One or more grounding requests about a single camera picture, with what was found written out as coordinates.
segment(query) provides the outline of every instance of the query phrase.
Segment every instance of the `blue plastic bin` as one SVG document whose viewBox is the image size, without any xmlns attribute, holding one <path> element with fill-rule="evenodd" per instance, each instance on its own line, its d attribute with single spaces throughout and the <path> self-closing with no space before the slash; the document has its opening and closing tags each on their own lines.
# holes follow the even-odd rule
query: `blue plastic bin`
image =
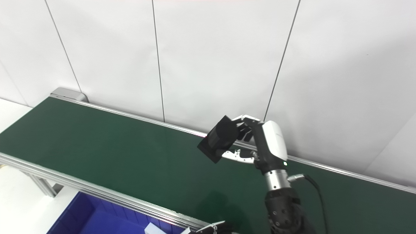
<svg viewBox="0 0 416 234">
<path fill-rule="evenodd" d="M 184 228 L 81 192 L 74 197 L 48 234 L 144 234 L 153 223 L 167 234 Z"/>
</svg>

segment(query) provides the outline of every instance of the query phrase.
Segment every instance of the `conveyor leg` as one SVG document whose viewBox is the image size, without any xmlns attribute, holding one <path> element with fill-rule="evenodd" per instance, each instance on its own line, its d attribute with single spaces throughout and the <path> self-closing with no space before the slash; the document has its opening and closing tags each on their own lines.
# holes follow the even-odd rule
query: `conveyor leg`
<svg viewBox="0 0 416 234">
<path fill-rule="evenodd" d="M 28 175 L 33 180 L 33 182 L 39 187 L 39 189 L 47 196 L 55 197 L 58 194 L 58 192 L 62 189 L 62 185 L 56 184 L 52 187 L 45 179 L 42 179 L 29 173 L 25 174 Z"/>
</svg>

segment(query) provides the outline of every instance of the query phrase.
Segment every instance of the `white floor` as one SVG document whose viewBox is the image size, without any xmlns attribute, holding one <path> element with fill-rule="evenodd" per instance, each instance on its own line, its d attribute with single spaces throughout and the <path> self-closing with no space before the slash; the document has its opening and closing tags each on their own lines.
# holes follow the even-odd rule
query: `white floor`
<svg viewBox="0 0 416 234">
<path fill-rule="evenodd" d="M 30 110 L 0 99 L 0 132 Z M 47 197 L 21 171 L 0 167 L 0 234 L 46 234 L 77 192 L 64 187 Z"/>
</svg>

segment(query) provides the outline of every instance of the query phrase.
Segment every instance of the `robotic arm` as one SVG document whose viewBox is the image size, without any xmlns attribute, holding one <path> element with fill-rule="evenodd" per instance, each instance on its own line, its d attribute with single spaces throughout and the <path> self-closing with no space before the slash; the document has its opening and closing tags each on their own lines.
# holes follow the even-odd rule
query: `robotic arm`
<svg viewBox="0 0 416 234">
<path fill-rule="evenodd" d="M 248 142 L 252 137 L 257 151 L 230 150 L 236 140 Z M 198 149 L 214 163 L 227 158 L 254 164 L 261 171 L 268 187 L 265 205 L 272 234 L 315 233 L 302 211 L 296 191 L 290 187 L 286 145 L 275 122 L 262 122 L 248 115 L 235 119 L 224 116 L 199 143 Z"/>
</svg>

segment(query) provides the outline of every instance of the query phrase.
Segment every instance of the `green belt surface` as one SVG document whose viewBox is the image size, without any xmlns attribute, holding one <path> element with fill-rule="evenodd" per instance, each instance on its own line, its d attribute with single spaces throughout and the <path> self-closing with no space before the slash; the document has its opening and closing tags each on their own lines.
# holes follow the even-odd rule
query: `green belt surface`
<svg viewBox="0 0 416 234">
<path fill-rule="evenodd" d="M 201 137 L 64 100 L 47 98 L 0 134 L 0 152 L 241 234 L 269 234 L 266 181 L 253 165 L 212 163 Z M 333 234 L 416 232 L 416 195 L 298 162 L 321 186 Z M 297 182 L 302 205 L 324 233 L 319 198 Z"/>
</svg>

